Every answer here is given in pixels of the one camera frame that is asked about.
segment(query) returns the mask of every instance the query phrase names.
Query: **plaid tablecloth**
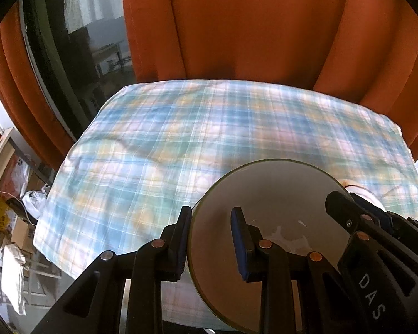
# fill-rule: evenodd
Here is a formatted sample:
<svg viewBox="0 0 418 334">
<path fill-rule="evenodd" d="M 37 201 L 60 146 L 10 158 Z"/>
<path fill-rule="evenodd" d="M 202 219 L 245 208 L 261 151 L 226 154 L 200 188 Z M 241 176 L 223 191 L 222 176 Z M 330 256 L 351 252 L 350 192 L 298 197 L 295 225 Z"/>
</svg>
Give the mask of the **plaid tablecloth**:
<svg viewBox="0 0 418 334">
<path fill-rule="evenodd" d="M 387 117 L 275 84 L 168 81 L 128 86 L 106 102 L 60 168 L 34 245 L 76 278 L 102 251 L 158 237 L 221 176 L 264 158 L 315 165 L 418 220 L 418 172 Z M 187 267 L 162 287 L 163 319 L 226 328 Z"/>
</svg>

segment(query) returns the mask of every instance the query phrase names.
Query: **plate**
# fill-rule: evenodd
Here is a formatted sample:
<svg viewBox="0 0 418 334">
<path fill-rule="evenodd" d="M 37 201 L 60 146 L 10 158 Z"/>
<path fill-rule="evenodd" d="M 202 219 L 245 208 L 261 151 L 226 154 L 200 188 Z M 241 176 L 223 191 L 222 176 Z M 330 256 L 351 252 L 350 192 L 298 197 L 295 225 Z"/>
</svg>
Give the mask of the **plate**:
<svg viewBox="0 0 418 334">
<path fill-rule="evenodd" d="M 319 168 L 269 159 L 229 172 L 206 192 L 194 209 L 188 262 L 199 295 L 217 317 L 237 330 L 259 331 L 262 285 L 244 282 L 238 272 L 232 208 L 240 206 L 248 224 L 287 252 L 319 251 L 337 267 L 350 235 L 325 211 L 326 196 L 335 190 L 351 199 Z"/>
</svg>

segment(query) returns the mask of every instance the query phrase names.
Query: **cord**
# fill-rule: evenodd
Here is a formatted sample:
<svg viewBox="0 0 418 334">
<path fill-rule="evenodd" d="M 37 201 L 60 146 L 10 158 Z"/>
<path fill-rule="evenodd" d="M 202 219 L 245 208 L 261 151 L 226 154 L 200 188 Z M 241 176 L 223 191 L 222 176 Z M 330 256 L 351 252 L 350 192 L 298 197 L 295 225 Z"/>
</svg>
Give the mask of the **cord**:
<svg viewBox="0 0 418 334">
<path fill-rule="evenodd" d="M 22 201 L 20 198 L 17 198 L 16 196 L 14 196 L 14 195 L 10 194 L 9 192 L 3 192 L 3 191 L 0 191 L 0 193 L 5 193 L 6 195 L 10 195 L 11 197 L 14 197 L 15 199 L 17 199 L 17 201 L 18 201 L 18 202 L 22 205 L 23 210 L 25 211 L 25 216 L 26 216 L 26 219 L 28 220 L 29 224 L 31 224 L 31 225 L 33 225 L 33 226 L 36 226 L 36 225 L 35 225 L 34 223 L 32 223 L 32 222 L 31 222 L 31 220 L 29 219 L 29 217 L 28 217 L 28 211 L 26 210 L 25 205 L 24 205 L 23 201 Z"/>
</svg>

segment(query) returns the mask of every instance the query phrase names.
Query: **white lettering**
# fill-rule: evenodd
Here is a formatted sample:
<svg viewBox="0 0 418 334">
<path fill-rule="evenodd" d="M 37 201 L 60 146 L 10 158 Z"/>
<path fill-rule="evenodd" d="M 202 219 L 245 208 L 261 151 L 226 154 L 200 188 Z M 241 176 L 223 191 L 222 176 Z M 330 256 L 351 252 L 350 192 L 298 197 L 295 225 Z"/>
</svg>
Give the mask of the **white lettering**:
<svg viewBox="0 0 418 334">
<path fill-rule="evenodd" d="M 378 320 L 380 317 L 380 311 L 383 311 L 385 313 L 385 306 L 384 304 L 381 304 L 377 307 L 377 314 L 376 314 L 376 310 L 373 310 L 373 318 Z"/>
<path fill-rule="evenodd" d="M 370 276 L 368 276 L 368 274 L 365 274 L 363 276 L 363 278 L 360 279 L 359 286 L 360 286 L 361 289 L 365 289 L 369 283 L 370 283 Z"/>
<path fill-rule="evenodd" d="M 370 306 L 372 304 L 372 301 L 375 298 L 376 293 L 377 293 L 377 290 L 375 290 L 372 293 L 369 293 L 368 295 L 365 296 L 369 300 L 368 306 Z"/>
</svg>

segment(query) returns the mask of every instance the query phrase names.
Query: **curtain fold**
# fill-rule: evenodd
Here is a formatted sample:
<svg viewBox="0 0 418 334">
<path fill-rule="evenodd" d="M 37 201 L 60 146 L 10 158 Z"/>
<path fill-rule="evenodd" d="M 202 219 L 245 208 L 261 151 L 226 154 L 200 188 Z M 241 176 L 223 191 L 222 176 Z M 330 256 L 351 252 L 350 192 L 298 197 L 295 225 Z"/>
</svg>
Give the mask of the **curtain fold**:
<svg viewBox="0 0 418 334">
<path fill-rule="evenodd" d="M 418 17 L 405 0 L 123 0 L 139 82 L 240 79 L 386 114 L 418 159 Z"/>
<path fill-rule="evenodd" d="M 0 101 L 39 158 L 59 168 L 73 140 L 38 85 L 23 41 L 17 3 L 0 24 Z"/>
</svg>

